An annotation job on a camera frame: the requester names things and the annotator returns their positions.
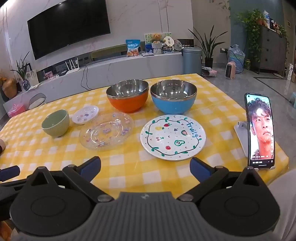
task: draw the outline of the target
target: gray cabinet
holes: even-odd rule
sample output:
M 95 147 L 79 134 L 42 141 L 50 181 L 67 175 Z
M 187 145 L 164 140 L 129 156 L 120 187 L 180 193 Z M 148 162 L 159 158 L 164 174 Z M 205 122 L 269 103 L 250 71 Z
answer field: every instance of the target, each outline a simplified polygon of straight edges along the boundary
M 252 67 L 257 69 L 273 70 L 279 74 L 283 74 L 285 70 L 287 39 L 266 27 L 261 26 L 259 53 L 260 62 L 253 62 Z

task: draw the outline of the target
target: orange bowl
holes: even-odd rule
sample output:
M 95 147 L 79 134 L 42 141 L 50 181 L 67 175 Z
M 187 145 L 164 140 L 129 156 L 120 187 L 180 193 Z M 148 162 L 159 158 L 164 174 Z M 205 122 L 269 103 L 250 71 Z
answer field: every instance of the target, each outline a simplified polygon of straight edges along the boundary
M 149 84 L 144 80 L 125 80 L 106 90 L 108 100 L 117 110 L 133 113 L 139 110 L 148 98 Z

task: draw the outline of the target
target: pink heater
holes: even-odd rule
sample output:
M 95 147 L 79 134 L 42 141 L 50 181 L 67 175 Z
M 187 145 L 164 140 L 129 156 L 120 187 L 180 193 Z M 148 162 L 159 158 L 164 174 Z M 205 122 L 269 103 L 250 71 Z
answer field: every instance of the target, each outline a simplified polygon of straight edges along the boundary
M 233 61 L 228 62 L 226 65 L 225 77 L 232 80 L 235 76 L 235 69 L 236 69 L 235 62 Z

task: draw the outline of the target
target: plastic bag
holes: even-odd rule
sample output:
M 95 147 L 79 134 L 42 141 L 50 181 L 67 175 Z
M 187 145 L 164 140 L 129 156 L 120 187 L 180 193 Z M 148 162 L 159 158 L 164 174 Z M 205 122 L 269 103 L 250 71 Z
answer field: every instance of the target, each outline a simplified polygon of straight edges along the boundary
M 127 39 L 126 45 L 128 47 L 128 51 L 126 53 L 126 55 L 128 57 L 139 55 L 139 50 L 138 50 L 138 48 L 140 47 L 140 40 L 139 39 Z
M 228 62 L 235 62 L 236 70 L 235 73 L 238 74 L 243 71 L 243 64 L 244 64 L 244 58 L 245 54 L 243 51 L 240 50 L 239 46 L 237 44 L 233 45 L 233 47 L 229 47 L 230 51 L 227 51 L 227 59 Z
M 266 12 L 266 10 L 264 10 L 263 15 L 265 17 L 266 23 L 267 23 L 267 27 L 270 28 L 270 17 L 269 17 L 269 13 Z

